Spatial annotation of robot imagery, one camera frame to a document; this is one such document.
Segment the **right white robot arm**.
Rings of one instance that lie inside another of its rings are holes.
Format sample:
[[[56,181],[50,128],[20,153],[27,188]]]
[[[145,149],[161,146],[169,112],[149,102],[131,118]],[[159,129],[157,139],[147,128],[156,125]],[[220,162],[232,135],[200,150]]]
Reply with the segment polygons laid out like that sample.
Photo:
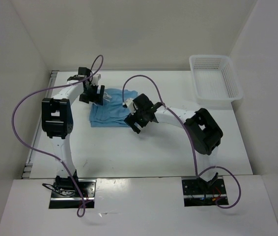
[[[198,190],[209,193],[218,179],[217,153],[223,132],[207,109],[188,111],[170,108],[162,102],[153,103],[145,94],[128,98],[123,107],[130,113],[125,123],[136,133],[150,122],[166,123],[182,128],[192,146]]]

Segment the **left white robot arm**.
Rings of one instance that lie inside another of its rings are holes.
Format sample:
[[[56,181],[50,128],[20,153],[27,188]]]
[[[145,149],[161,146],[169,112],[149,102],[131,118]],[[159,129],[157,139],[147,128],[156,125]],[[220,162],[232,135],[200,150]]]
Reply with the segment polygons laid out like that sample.
[[[79,194],[80,184],[70,148],[74,126],[71,105],[76,99],[103,105],[105,86],[98,85],[100,79],[100,74],[93,75],[90,69],[80,67],[77,75],[68,78],[66,87],[53,97],[42,100],[42,130],[51,139],[57,157],[56,179],[51,186],[57,194],[68,197]]]

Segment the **light blue shorts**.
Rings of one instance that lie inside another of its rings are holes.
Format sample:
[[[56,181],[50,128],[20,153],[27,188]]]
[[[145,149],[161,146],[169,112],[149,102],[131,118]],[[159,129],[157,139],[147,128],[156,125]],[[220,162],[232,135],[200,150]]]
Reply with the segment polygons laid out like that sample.
[[[89,122],[91,127],[128,127],[124,119],[130,113],[122,105],[122,90],[105,89],[103,105],[92,104]]]

